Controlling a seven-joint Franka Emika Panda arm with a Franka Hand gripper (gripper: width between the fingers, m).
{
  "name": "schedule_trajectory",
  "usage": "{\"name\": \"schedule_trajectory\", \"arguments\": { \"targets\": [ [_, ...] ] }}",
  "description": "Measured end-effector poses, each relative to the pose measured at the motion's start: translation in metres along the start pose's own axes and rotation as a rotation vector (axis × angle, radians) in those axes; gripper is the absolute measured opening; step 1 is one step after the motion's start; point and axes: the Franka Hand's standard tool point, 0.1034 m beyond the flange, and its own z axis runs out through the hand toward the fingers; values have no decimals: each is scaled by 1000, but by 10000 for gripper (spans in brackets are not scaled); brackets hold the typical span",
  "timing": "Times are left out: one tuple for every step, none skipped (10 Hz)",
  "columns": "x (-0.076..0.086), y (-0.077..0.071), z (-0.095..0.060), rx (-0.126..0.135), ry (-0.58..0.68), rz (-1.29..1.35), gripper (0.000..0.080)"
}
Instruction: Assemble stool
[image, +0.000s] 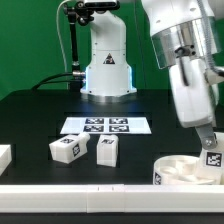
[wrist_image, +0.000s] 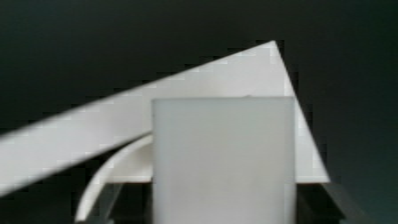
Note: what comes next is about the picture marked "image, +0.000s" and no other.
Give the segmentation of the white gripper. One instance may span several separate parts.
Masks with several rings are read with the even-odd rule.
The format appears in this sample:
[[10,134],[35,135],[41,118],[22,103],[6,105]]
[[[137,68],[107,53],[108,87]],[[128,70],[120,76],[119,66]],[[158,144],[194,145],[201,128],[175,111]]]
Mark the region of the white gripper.
[[169,78],[181,125],[196,127],[203,148],[216,148],[217,139],[210,123],[215,117],[219,91],[217,84],[206,81],[205,70],[203,59],[181,58],[169,68]]

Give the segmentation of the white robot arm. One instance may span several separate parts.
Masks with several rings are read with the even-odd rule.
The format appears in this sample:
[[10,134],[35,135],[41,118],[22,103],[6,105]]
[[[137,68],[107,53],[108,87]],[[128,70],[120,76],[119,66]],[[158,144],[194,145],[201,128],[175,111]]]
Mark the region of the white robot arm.
[[[141,0],[148,16],[158,66],[169,70],[176,112],[181,125],[196,129],[202,147],[217,147],[210,93],[224,81],[224,68],[214,65],[218,51],[209,0]],[[111,11],[117,0],[84,0],[93,12],[92,61],[83,91],[97,97],[133,92],[126,63],[126,27]]]

